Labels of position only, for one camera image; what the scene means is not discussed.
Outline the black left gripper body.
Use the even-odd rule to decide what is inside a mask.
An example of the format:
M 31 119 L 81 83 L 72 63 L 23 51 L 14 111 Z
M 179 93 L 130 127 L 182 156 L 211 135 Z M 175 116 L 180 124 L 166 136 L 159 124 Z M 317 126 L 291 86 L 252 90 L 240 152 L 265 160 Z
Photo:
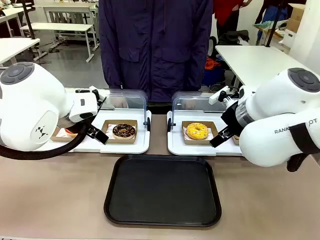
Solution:
M 75 93 L 93 93 L 96 97 L 96 100 L 100 100 L 99 91 L 97 89 L 76 89 Z

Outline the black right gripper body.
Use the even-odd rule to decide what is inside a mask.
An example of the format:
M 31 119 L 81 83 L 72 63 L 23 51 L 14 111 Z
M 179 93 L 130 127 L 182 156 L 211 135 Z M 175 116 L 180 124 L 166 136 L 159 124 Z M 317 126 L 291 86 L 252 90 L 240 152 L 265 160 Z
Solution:
M 222 114 L 221 119 L 226 124 L 226 128 L 229 132 L 241 132 L 242 126 L 237 120 L 236 109 L 238 107 L 238 102 L 233 103 L 226 111 Z

